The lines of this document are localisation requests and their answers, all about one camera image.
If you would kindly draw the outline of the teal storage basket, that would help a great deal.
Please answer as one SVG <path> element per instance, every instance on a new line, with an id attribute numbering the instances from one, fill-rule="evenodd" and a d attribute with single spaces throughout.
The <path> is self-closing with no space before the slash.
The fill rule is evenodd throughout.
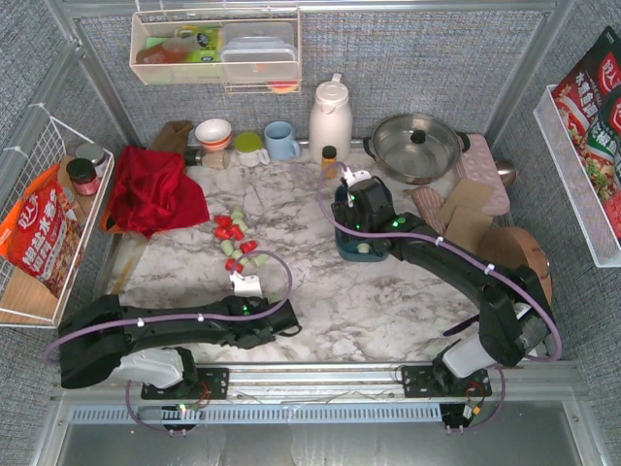
<path id="1" fill-rule="evenodd" d="M 354 229 L 353 226 L 346 224 L 345 214 L 339 212 L 341 204 L 346 203 L 346 187 L 344 185 L 339 186 L 334 195 L 334 202 L 331 205 L 333 211 L 334 220 L 348 229 Z M 368 239 L 351 236 L 345 233 L 340 228 L 335 228 L 335 243 L 337 250 L 342 259 L 349 262 L 381 262 L 384 261 L 388 254 L 379 253 L 373 249 L 373 245 Z M 359 244 L 368 244 L 370 251 L 368 254 L 360 254 L 357 252 L 357 246 Z"/>

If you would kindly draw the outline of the brown cardboard sheet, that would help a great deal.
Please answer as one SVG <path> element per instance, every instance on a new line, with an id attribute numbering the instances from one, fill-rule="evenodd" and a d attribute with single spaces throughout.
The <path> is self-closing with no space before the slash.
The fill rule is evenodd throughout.
<path id="1" fill-rule="evenodd" d="M 465 207 L 457 207 L 448 223 L 445 238 L 463 248 L 478 245 L 481 237 L 492 224 L 487 214 Z"/>
<path id="2" fill-rule="evenodd" d="M 481 212 L 488 204 L 494 191 L 495 189 L 488 184 L 462 179 L 442 205 L 438 212 L 438 219 L 444 223 L 449 223 L 458 207 Z"/>

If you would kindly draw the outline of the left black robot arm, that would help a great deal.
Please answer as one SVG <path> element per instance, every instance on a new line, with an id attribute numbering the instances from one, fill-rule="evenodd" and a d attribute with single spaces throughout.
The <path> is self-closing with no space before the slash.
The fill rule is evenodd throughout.
<path id="1" fill-rule="evenodd" d="M 141 350 L 209 344 L 251 350 L 299 334 L 291 303 L 227 296 L 208 305 L 143 309 L 104 295 L 66 318 L 47 353 L 59 351 L 60 384 L 81 389 L 103 382 L 121 358 Z"/>

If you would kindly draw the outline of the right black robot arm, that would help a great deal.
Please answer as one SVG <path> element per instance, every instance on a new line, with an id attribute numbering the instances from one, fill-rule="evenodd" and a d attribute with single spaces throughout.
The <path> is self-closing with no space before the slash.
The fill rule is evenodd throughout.
<path id="1" fill-rule="evenodd" d="M 397 214 L 389 189 L 366 171 L 344 171 L 331 210 L 336 229 L 347 239 L 375 255 L 425 269 L 477 306 L 476 334 L 447 347 L 434 362 L 443 383 L 492 365 L 514 367 L 546 339 L 553 342 L 546 361 L 560 357 L 560 334 L 530 267 L 486 261 L 445 239 L 421 217 Z"/>

